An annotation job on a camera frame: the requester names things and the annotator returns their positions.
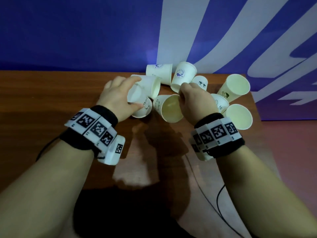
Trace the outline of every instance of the wood grain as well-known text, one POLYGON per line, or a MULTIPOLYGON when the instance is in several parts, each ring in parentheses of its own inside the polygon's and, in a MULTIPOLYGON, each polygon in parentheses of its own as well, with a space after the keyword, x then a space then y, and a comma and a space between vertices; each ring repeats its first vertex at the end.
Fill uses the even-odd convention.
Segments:
MULTIPOLYGON (((59 135, 64 123, 83 107, 93 106, 104 84, 115 76, 132 73, 110 72, 0 72, 0 190, 31 166, 42 147, 59 135)), ((204 74, 210 93, 216 93, 228 75, 204 74)), ((172 94, 162 86, 160 94, 172 94)), ((251 93, 236 99, 253 115, 253 125, 241 131, 247 145, 276 173, 271 151, 264 142, 262 125, 251 93)), ((137 190, 171 210, 179 224, 196 237, 235 237, 201 194, 196 179, 208 199, 216 204, 223 185, 214 160, 199 161, 188 143, 192 126, 185 120, 164 122, 152 110, 143 119, 129 118, 118 124, 118 134, 126 138, 116 167, 93 162, 84 189, 117 186, 137 190)), ((220 209, 240 233, 248 232, 226 190, 220 209)))

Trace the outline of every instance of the person's right arm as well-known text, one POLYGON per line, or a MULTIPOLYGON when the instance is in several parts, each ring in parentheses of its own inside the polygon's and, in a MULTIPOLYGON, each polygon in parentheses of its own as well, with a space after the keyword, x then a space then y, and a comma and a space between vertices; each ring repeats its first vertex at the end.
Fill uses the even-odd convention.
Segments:
MULTIPOLYGON (((180 106, 195 125, 218 112, 212 96, 194 84, 182 84, 180 106)), ((230 198, 253 235, 317 237, 317 221, 307 207, 246 146, 216 159, 230 198)))

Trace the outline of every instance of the person's right hand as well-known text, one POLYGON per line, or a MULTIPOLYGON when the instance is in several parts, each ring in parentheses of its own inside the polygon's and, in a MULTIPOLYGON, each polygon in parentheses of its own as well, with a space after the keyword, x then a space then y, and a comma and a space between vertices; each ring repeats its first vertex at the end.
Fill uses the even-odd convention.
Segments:
POLYGON ((210 114, 219 112, 210 93, 195 83, 183 83, 178 94, 182 114, 192 125, 210 114))

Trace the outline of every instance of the floor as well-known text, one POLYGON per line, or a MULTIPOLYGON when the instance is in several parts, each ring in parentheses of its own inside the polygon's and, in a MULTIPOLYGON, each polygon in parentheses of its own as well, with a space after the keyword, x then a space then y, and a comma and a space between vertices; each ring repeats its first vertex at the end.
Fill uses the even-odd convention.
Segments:
POLYGON ((262 123, 282 180, 317 217, 317 120, 262 123))

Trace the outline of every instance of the wooden table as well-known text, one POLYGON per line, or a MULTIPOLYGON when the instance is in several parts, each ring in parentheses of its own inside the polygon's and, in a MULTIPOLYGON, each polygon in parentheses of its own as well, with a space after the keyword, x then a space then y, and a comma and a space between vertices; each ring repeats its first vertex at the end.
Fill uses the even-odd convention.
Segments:
MULTIPOLYGON (((1 71, 0 190, 34 163, 38 152, 65 129, 64 123, 73 114, 96 103, 108 80, 131 74, 1 71)), ((209 83, 207 91, 216 93, 228 75, 204 76, 209 83)), ((161 87, 160 94, 172 93, 168 86, 161 87)), ((241 134, 248 147, 277 173, 271 151, 264 143, 251 93, 232 103, 242 104, 251 111, 253 125, 241 134)), ((126 139, 119 164, 113 167, 93 162, 84 189, 117 186, 124 190, 144 190, 145 199, 164 203, 193 236, 238 237, 198 188, 197 184, 215 205, 223 181, 215 160, 201 162, 196 158, 188 143, 192 129, 185 119, 166 123, 154 110, 143 119, 125 120, 116 127, 118 134, 126 139)), ((219 206, 228 223, 249 237, 226 189, 220 196, 219 206)))

